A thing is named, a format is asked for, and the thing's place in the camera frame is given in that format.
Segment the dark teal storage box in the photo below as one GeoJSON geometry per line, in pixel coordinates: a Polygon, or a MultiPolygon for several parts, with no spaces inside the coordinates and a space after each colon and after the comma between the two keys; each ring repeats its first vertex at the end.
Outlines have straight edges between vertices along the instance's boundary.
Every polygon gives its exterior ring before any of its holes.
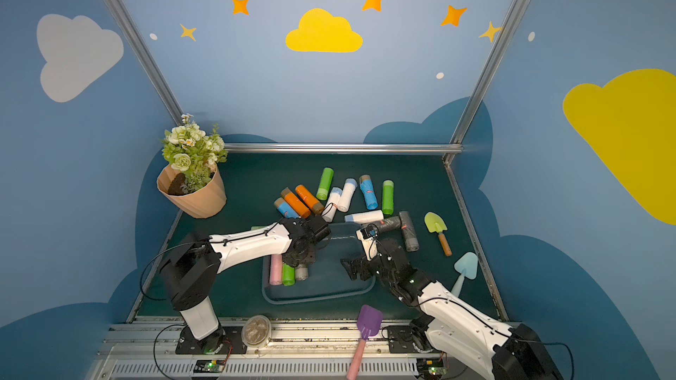
{"type": "Polygon", "coordinates": [[[364,255],[364,248],[357,239],[358,223],[333,223],[329,242],[315,254],[315,262],[309,266],[309,277],[296,281],[292,286],[270,285],[270,257],[263,258],[262,296],[274,305],[306,304],[311,302],[360,296],[371,291],[375,278],[368,281],[352,281],[341,264],[341,259],[355,260],[364,255]]]}

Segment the pink trash bag roll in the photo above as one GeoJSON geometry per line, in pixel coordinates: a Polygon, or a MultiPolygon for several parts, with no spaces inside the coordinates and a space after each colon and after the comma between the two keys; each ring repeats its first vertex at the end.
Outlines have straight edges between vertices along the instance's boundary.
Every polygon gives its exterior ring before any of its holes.
{"type": "Polygon", "coordinates": [[[283,283],[283,257],[281,254],[273,254],[270,257],[269,284],[271,286],[283,283]]]}

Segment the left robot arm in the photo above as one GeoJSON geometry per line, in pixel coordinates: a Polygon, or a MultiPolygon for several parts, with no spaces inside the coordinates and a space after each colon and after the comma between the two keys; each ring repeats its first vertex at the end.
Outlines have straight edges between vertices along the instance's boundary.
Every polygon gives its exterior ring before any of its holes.
{"type": "Polygon", "coordinates": [[[205,341],[220,333],[221,324],[209,294],[219,274],[258,258],[281,255],[297,267],[330,234],[321,216],[281,218],[258,230],[203,237],[192,233],[167,251],[158,272],[175,311],[181,313],[190,337],[205,341]]]}

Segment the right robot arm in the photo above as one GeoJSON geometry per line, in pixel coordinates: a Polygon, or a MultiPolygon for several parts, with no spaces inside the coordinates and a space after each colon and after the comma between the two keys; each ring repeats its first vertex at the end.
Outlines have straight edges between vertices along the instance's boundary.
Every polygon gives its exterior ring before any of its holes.
{"type": "Polygon", "coordinates": [[[484,379],[562,379],[547,342],[524,324],[512,327],[456,297],[414,268],[394,240],[373,241],[364,256],[341,260],[350,279],[380,279],[400,302],[420,311],[413,337],[462,362],[484,379]]]}

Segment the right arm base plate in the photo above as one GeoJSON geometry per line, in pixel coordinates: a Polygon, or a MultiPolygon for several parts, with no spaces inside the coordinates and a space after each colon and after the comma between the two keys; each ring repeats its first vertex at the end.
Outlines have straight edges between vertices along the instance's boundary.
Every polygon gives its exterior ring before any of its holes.
{"type": "Polygon", "coordinates": [[[410,325],[389,325],[385,328],[391,354],[427,354],[435,352],[422,332],[410,325]]]}

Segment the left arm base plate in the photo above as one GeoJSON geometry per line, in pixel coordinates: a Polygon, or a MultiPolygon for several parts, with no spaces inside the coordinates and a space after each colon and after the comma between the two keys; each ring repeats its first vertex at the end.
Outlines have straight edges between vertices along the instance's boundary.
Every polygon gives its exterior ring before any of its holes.
{"type": "Polygon", "coordinates": [[[189,327],[181,330],[177,355],[244,355],[248,346],[242,339],[242,327],[227,325],[219,327],[202,340],[193,336],[189,327]]]}

